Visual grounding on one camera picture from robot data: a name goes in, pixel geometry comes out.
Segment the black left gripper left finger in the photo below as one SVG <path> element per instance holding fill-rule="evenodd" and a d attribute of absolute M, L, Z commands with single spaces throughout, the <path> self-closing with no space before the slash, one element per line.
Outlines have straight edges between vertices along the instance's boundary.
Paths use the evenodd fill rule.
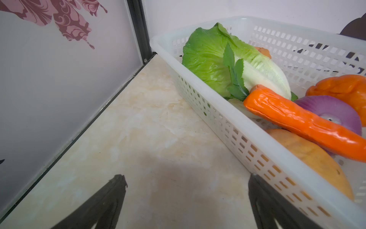
<path fill-rule="evenodd" d="M 115 229 L 128 185 L 123 175 L 115 175 L 54 229 Z"/>

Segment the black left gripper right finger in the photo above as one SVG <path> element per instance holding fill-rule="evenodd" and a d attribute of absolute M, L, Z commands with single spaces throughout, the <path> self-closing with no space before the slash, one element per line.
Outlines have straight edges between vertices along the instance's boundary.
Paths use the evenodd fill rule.
<path fill-rule="evenodd" d="M 258 174 L 248 182 L 249 199 L 259 229 L 320 229 Z"/>

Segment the orange bell pepper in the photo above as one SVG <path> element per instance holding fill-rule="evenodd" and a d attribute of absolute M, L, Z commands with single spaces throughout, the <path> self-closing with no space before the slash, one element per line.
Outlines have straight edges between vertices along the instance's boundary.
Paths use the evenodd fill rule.
<path fill-rule="evenodd" d="M 328 95 L 353 107 L 366 126 L 366 78 L 361 75 L 343 75 L 319 81 L 306 91 L 306 96 Z"/>

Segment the yellow brown potato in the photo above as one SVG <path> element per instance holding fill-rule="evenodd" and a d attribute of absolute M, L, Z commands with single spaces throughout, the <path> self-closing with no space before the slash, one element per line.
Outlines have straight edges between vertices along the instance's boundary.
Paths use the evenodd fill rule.
<path fill-rule="evenodd" d="M 287 130 L 268 129 L 266 132 L 338 191 L 354 201 L 354 194 L 345 173 L 320 146 Z"/>

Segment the orange carrot with leaves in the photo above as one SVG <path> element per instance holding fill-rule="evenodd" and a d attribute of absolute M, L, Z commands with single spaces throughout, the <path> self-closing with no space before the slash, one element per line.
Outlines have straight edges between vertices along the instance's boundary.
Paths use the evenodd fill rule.
<path fill-rule="evenodd" d="M 366 140 L 347 128 L 303 109 L 271 89 L 256 85 L 244 100 L 251 113 L 283 127 L 326 150 L 348 159 L 366 161 Z"/>

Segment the small orange fruit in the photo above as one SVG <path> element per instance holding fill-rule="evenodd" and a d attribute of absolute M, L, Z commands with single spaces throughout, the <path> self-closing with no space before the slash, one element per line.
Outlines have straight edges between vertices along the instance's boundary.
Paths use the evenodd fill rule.
<path fill-rule="evenodd" d="M 261 48 L 261 47 L 255 47 L 261 54 L 263 54 L 264 56 L 268 57 L 269 59 L 271 59 L 271 55 L 270 55 L 270 51 L 268 49 L 265 48 Z"/>

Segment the white plastic perforated basket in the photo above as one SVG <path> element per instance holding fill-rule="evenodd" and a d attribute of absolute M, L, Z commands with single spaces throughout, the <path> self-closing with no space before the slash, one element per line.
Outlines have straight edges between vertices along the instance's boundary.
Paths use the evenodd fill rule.
<path fill-rule="evenodd" d="M 299 97 L 325 78 L 366 74 L 363 40 L 256 17 L 232 17 L 219 23 L 240 40 L 268 49 Z M 246 117 L 182 65 L 183 47 L 190 35 L 197 28 L 214 25 L 215 21 L 200 23 L 151 38 L 151 48 L 169 65 L 179 94 L 250 172 L 261 176 L 320 227 L 365 228 L 364 163 L 334 158 L 352 187 L 355 199 L 351 201 L 268 135 L 272 123 Z"/>

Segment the green napa cabbage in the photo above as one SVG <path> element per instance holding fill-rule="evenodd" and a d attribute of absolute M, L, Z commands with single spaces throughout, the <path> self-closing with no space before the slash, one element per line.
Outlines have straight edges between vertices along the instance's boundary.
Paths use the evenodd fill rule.
<path fill-rule="evenodd" d="M 256 85 L 292 97 L 281 68 L 220 23 L 191 34 L 183 47 L 182 64 L 227 100 L 244 101 Z"/>

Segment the black corner frame post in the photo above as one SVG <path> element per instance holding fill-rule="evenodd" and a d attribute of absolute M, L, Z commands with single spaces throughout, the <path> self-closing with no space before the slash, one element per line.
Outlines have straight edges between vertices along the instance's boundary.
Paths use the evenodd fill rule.
<path fill-rule="evenodd" d="M 147 64 L 155 55 L 150 47 L 150 38 L 146 24 L 142 0 L 127 0 L 136 40 L 139 46 L 142 61 Z"/>

